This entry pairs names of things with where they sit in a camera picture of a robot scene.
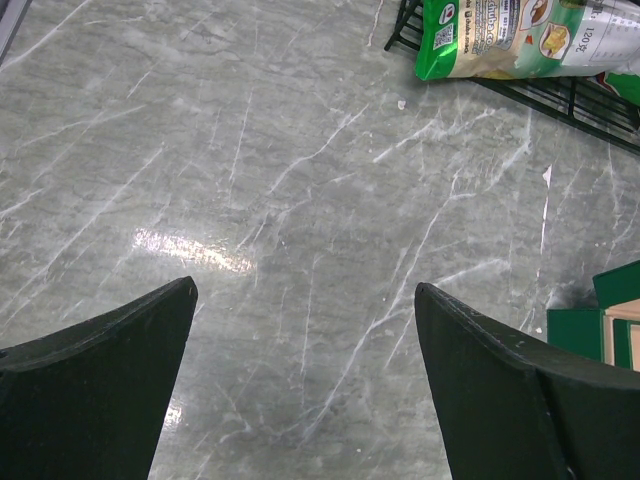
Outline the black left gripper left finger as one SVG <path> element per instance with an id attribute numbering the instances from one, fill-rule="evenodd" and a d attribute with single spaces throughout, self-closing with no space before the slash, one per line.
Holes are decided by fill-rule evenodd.
<path id="1" fill-rule="evenodd" d="M 2 478 L 147 478 L 197 298 L 179 278 L 2 349 Z"/>

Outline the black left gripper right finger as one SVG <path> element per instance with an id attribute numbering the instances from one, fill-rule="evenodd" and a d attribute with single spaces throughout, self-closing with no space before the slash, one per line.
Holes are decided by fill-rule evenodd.
<path id="1" fill-rule="evenodd" d="M 566 352 L 436 286 L 420 348 L 455 479 L 636 479 L 639 375 Z"/>

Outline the green jewelry box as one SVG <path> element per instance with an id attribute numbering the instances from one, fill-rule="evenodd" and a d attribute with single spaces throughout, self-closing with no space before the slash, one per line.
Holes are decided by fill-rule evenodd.
<path id="1" fill-rule="evenodd" d="M 639 370 L 639 263 L 593 277 L 595 308 L 549 309 L 547 342 L 602 363 Z"/>

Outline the small green snack packet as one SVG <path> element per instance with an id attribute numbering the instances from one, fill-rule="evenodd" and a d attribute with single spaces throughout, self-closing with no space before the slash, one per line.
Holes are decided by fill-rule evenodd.
<path id="1" fill-rule="evenodd" d="M 596 76 L 597 83 L 626 101 L 640 106 L 640 77 L 632 74 L 602 72 Z"/>

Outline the green snack bag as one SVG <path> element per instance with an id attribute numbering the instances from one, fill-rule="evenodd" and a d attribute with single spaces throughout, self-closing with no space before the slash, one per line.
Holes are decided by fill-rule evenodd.
<path id="1" fill-rule="evenodd" d="M 422 80 L 639 72 L 639 7 L 631 1 L 428 1 L 423 27 Z"/>

